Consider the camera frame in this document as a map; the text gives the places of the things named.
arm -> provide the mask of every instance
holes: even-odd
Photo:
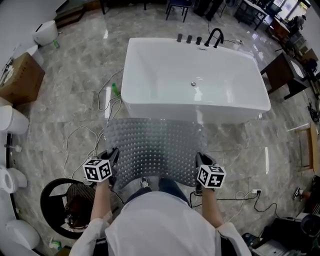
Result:
[[[91,221],[97,218],[103,219],[111,210],[109,180],[98,182],[96,184],[93,208],[91,212]]]
[[[202,216],[215,228],[224,224],[215,192],[210,188],[202,187]]]

shoe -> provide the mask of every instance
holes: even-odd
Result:
[[[200,16],[200,17],[202,17],[203,15],[205,15],[204,13],[201,13],[201,12],[199,12],[198,10],[193,10],[193,12],[194,12],[196,15]]]
[[[301,189],[300,187],[298,187],[296,189],[296,191],[295,191],[295,193],[293,195],[293,198],[292,198],[293,200],[296,200],[296,198],[300,196],[300,193],[299,193],[300,189]]]
[[[142,189],[144,189],[144,188],[150,188],[148,178],[142,177],[142,178],[140,179],[140,188],[142,188]]]
[[[212,17],[209,17],[208,15],[206,15],[205,18],[206,18],[209,22],[212,20]]]

white shirt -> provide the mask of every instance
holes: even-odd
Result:
[[[104,233],[109,254],[116,256],[221,256],[220,234],[238,256],[251,255],[232,223],[215,229],[186,202],[160,191],[130,201],[111,225],[106,218],[92,220],[70,256],[91,256]]]

faucet handle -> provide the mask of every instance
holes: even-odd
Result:
[[[182,34],[178,34],[178,38],[176,39],[176,41],[178,43],[181,43],[181,39],[182,39]]]
[[[201,37],[201,36],[198,36],[198,37],[196,38],[195,44],[199,46],[200,43],[201,43],[201,40],[202,40],[202,37]]]
[[[190,44],[192,40],[192,35],[188,35],[188,38],[186,39],[186,43]]]

bathtub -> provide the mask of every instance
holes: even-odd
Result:
[[[132,118],[238,124],[270,110],[252,56],[168,38],[129,40],[121,88]]]

